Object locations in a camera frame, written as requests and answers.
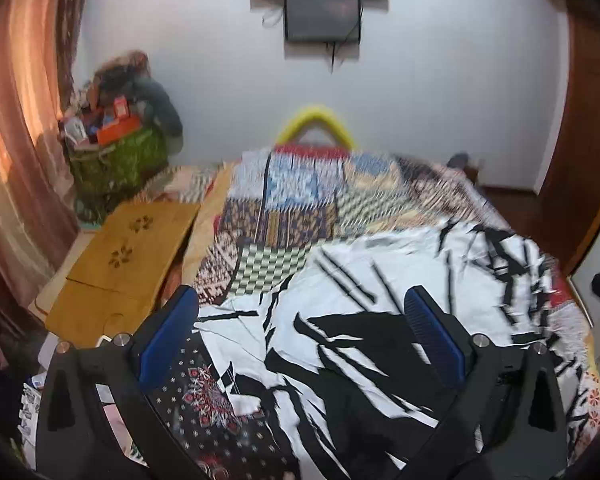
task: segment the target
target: curtain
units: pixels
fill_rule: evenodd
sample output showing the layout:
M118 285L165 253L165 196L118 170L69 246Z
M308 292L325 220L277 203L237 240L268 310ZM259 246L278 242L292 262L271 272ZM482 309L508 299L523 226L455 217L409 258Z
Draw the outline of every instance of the curtain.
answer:
M58 0L0 4L0 318L16 319L77 234L58 141Z
M58 21L56 23L58 34L58 79L60 102L62 109L69 106L70 97L74 88L72 66L78 47L80 21L84 0L58 0Z

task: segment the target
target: patterned fabric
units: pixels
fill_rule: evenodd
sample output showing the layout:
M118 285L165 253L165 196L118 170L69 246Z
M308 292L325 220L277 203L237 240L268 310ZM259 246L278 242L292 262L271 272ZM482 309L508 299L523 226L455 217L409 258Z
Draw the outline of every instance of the patterned fabric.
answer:
M220 231L239 232L248 240L255 240L258 231L261 200L227 200L220 220Z
M213 245L209 247L193 283L200 305L213 304L216 299L222 298L229 287L238 262L235 241L234 233L223 231L216 235Z
M270 154L268 171L269 155L252 157L254 168L242 168L238 177L234 175L236 198L226 202L217 228L219 234L235 232L243 236L246 245L225 292L239 295L269 290L295 266L301 269L306 256L301 251L325 239L437 225L447 217L478 221L497 230L509 229L461 171L403 156L341 155L337 151L276 147ZM241 164L244 166L248 160L247 154ZM238 188L246 188L236 183L245 180L248 173L253 175L252 191L237 192ZM327 197L328 202L322 205L320 197ZM226 283L228 273L226 262L222 265L221 285ZM546 268L553 269L549 259ZM558 294L551 296L554 307L558 307L556 302L573 304L568 294L562 294L557 285L555 288ZM564 322L562 307L556 309L556 314L550 324L555 333L560 333L561 351L567 356L562 376L576 376L579 384L577 402L568 418L570 456L574 458L597 431L600 410L596 403L600 400L596 388L586 386L586 381L589 376L593 382L599 379L595 367L587 361L590 350L586 341L590 335L586 327L581 330L578 323Z
M400 167L389 155L355 153L344 161L343 167L350 187L394 190L402 186Z
M266 209L332 203L343 183L342 168L337 160L273 153L267 173Z
M312 158L348 158L349 152L336 146L311 146L305 144L279 144L274 148L276 153L309 156Z
M269 292L274 285L304 267L310 249L311 246L291 249L244 246L228 296Z
M195 281L200 264L206 258L206 250L214 243L218 232L216 227L220 223L226 196L234 176L234 166L235 164L230 162L218 171L205 195L204 202L200 205L189 243L182 257L182 283L190 285Z
M226 375L230 380L232 374ZM296 470L295 459L280 453L261 411L235 415L198 331L176 354L164 385L148 397L174 439L209 478L282 480L289 467Z
M244 152L234 169L229 198L262 200L269 150Z
M216 174L217 167L169 166L149 180L132 201L199 203Z
M335 221L335 204L265 211L255 241L272 248L304 246L333 238Z
M364 191L349 187L339 192L336 200L338 226L341 229L367 224L379 217L392 216L413 208L413 201L406 190Z
M414 180L410 183L410 195L419 209L458 220L482 221L475 204L468 199L462 183L456 180Z
M437 179L439 177L438 172L430 163L419 158L396 156L395 160L400 167L405 184L413 180Z
M487 254L499 256L497 268ZM530 240L467 224L325 244L269 293L208 307L195 327L218 373L230 370L234 408L260 399L304 480L390 480L408 468L458 387L434 370L431 348L416 348L398 298L423 285L469 334L482 331L499 346L549 340L543 263Z

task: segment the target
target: black and white blanket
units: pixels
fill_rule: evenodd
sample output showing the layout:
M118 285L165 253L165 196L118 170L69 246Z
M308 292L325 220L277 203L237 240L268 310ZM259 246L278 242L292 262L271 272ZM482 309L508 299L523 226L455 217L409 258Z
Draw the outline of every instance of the black and white blanket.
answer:
M267 415L274 445L261 462L309 480L389 479L418 452L457 392L402 313L415 285L469 333L560 353L531 240L450 222L313 248L272 291L205 307L194 326L235 415ZM238 444L248 456L257 442Z

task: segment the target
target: orange box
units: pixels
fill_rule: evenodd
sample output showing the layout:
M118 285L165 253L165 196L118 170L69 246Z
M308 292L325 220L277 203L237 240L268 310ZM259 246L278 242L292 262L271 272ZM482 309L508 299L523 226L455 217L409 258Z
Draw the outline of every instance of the orange box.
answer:
M98 144L106 146L114 140L132 134L142 128L142 122L136 115L132 115L126 119L116 119L98 130Z
M113 101L113 109L116 112L117 118L125 119L129 117L129 107L126 105L126 98L123 95L116 97L115 101Z

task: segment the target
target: white wall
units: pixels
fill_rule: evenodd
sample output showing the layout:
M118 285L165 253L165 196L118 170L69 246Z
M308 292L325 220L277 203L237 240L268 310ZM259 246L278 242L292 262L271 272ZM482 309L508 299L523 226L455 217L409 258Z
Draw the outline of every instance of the white wall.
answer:
M129 48L178 109L177 163L272 144L303 106L331 107L362 148L484 160L487 184L532 188L564 79L551 0L389 0L367 6L358 59L285 49L250 0L87 0L78 84Z
M571 40L569 30L569 15L567 13L567 3L564 0L556 1L558 5L558 33L559 33L559 65L558 65L558 88L557 88L557 99L554 108L554 118L549 129L549 138L547 139L546 147L544 149L544 156L540 163L540 169L538 171L538 177L536 178L536 184L534 191L540 193L544 179L551 166L551 160L554 158L555 145L558 142L558 136L560 135L560 128L562 127L562 118L564 117L564 107L567 102L567 92L569 90L569 68L571 61Z

